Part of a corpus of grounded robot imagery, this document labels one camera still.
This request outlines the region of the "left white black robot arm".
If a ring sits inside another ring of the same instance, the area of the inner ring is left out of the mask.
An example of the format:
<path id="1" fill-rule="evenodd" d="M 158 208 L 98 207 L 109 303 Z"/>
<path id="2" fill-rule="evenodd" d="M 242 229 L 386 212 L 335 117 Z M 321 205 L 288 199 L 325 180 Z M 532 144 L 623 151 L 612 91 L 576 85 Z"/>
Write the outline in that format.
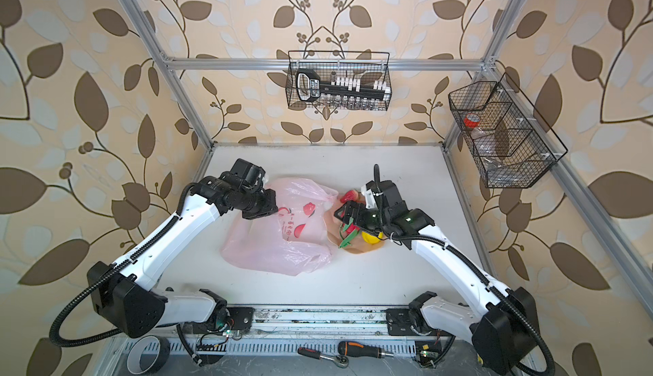
<path id="1" fill-rule="evenodd" d="M 88 287 L 54 319 L 49 341 L 60 348 L 90 345 L 123 333 L 131 339 L 155 328 L 174 326 L 181 331 L 197 323 L 209 333 L 233 326 L 224 298 L 208 289 L 178 293 L 157 288 L 172 262 L 206 227 L 231 211 L 243 219 L 265 218 L 278 211 L 275 192 L 265 188 L 265 170 L 243 159 L 220 177 L 206 176 L 188 184 L 177 209 L 156 231 L 128 253 L 107 265 L 95 264 Z M 113 328 L 81 339 L 61 335 L 62 326 L 85 299 Z"/>

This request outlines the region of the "red toy dragon fruit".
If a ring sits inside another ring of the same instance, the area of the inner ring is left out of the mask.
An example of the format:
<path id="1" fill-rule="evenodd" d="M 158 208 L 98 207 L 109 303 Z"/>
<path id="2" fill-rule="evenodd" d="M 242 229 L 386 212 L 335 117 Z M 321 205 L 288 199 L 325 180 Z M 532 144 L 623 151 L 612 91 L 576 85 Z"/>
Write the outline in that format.
<path id="1" fill-rule="evenodd" d="M 341 237 L 341 242 L 338 247 L 346 248 L 350 246 L 352 241 L 359 235 L 360 231 L 360 228 L 355 226 L 353 223 L 343 223 L 338 232 Z"/>

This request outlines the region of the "yellow toy lemon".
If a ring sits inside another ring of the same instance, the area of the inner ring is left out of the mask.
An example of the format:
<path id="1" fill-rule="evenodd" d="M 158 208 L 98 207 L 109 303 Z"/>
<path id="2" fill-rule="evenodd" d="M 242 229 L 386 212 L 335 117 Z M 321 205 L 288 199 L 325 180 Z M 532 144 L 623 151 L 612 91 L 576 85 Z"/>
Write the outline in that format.
<path id="1" fill-rule="evenodd" d="M 374 236 L 372 234 L 369 234 L 369 233 L 363 231 L 362 232 L 362 239 L 367 244 L 375 245 L 375 244 L 381 243 L 384 240 L 384 235 L 382 233 L 380 233 L 377 236 Z"/>

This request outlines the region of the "pink plastic bag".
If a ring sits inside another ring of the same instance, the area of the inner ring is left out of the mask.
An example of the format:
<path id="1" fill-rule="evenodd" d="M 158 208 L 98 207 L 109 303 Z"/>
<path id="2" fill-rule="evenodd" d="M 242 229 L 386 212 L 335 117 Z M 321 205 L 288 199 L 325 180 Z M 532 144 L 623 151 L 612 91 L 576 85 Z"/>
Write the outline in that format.
<path id="1" fill-rule="evenodd" d="M 314 272 L 332 260 L 324 215 L 338 192 L 306 178 L 281 178 L 270 183 L 278 212 L 235 219 L 221 249 L 235 267 L 295 277 Z"/>

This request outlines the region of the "peach scalloped plastic plate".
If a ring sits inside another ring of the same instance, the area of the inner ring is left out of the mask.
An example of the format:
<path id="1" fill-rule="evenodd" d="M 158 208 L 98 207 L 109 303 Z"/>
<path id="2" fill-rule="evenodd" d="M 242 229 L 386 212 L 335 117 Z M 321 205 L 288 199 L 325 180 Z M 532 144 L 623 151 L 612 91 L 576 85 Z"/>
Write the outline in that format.
<path id="1" fill-rule="evenodd" d="M 333 214 L 334 212 L 339 209 L 343 204 L 339 201 L 339 199 L 333 204 L 333 207 L 331 207 L 328 212 L 324 214 L 324 221 L 326 224 L 326 232 L 328 233 L 328 240 L 331 244 L 333 244 L 336 248 L 339 248 L 338 245 L 341 242 L 341 237 L 339 235 L 339 228 L 343 224 L 341 221 L 337 220 L 334 218 Z M 348 253 L 351 253 L 353 255 L 359 255 L 363 253 L 369 253 L 372 251 L 376 251 L 382 248 L 384 246 L 384 242 L 382 241 L 381 243 L 375 244 L 375 245 L 370 245 L 367 244 L 363 241 L 362 239 L 362 231 L 360 231 L 359 235 L 352 241 L 351 245 L 346 247 L 346 248 L 339 248 L 341 250 L 344 250 Z"/>

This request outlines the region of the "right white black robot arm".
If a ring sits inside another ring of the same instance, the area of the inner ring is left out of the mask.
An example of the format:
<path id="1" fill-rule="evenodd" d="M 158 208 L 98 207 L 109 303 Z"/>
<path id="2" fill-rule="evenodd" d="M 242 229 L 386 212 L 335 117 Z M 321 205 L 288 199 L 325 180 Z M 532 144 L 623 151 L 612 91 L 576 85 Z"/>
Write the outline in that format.
<path id="1" fill-rule="evenodd" d="M 527 375 L 555 373 L 554 356 L 540 334 L 536 301 L 528 291 L 511 289 L 474 263 L 428 214 L 409 209 L 392 181 L 372 180 L 361 195 L 360 202 L 348 200 L 334 211 L 341 226 L 407 247 L 435 267 L 464 300 L 459 306 L 435 293 L 422 294 L 413 301 L 415 328 L 438 328 L 466 341 L 496 374 L 514 369 Z M 522 362 L 535 349 L 544 357 L 541 371 Z"/>

